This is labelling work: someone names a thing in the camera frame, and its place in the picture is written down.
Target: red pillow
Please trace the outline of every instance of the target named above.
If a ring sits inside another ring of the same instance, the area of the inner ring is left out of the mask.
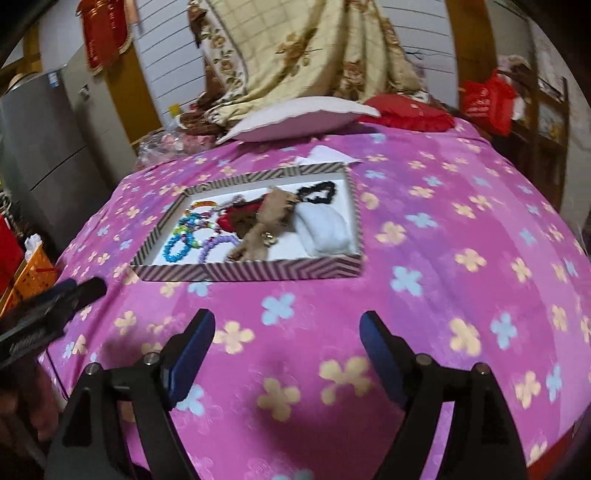
[[[382,93],[370,98],[365,104],[379,110],[382,116],[373,118],[363,115],[359,122],[415,132],[445,132],[456,124],[449,113],[395,93]]]

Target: white cloth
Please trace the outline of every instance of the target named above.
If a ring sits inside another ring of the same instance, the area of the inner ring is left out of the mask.
[[[295,206],[294,226],[309,256],[348,253],[351,238],[347,223],[330,205],[298,203]]]

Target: red box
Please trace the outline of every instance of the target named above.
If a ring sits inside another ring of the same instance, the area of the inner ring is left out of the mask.
[[[0,296],[25,258],[17,239],[0,215]]]

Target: yellow object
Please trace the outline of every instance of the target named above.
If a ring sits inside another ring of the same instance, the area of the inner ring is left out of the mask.
[[[170,108],[168,109],[168,111],[170,112],[170,115],[173,118],[176,116],[179,116],[181,113],[183,113],[183,111],[181,110],[181,106],[178,103],[171,105]]]
[[[423,87],[375,0],[210,0],[207,9],[201,50],[226,91],[210,123],[298,97],[364,102]]]
[[[19,267],[15,275],[14,288],[0,302],[0,317],[23,300],[29,299],[51,288],[57,281],[59,272],[53,267],[42,247],[37,248],[31,259]]]

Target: blue beaded bracelet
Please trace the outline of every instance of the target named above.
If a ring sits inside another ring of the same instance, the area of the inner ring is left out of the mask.
[[[173,235],[170,240],[168,241],[168,243],[164,246],[164,250],[163,250],[163,257],[167,262],[178,262],[179,260],[181,260],[182,258],[186,257],[187,254],[190,252],[191,250],[191,245],[189,242],[187,242],[186,244],[184,244],[183,249],[174,255],[170,254],[170,251],[173,249],[173,247],[177,244],[177,242],[181,239],[180,235]]]

